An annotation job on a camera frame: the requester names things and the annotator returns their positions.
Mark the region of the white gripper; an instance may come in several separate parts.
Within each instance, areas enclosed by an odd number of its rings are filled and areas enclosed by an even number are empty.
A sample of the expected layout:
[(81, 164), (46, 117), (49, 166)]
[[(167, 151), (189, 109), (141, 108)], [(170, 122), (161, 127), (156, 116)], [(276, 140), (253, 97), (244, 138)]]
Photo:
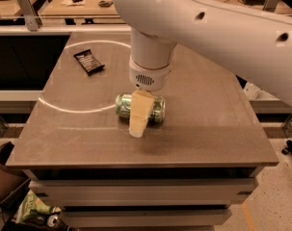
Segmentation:
[(154, 104), (154, 96), (149, 91), (158, 91), (165, 86), (172, 71), (169, 59), (129, 59), (129, 79), (139, 89), (132, 93), (129, 134), (140, 138), (147, 126)]

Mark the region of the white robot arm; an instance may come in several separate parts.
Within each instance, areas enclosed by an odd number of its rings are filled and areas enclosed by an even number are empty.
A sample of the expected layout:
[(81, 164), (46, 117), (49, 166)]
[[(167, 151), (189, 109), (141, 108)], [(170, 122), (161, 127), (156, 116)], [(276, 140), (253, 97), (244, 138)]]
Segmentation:
[(215, 0), (113, 0), (131, 27), (129, 79), (158, 91), (181, 44), (292, 106), (292, 17)]

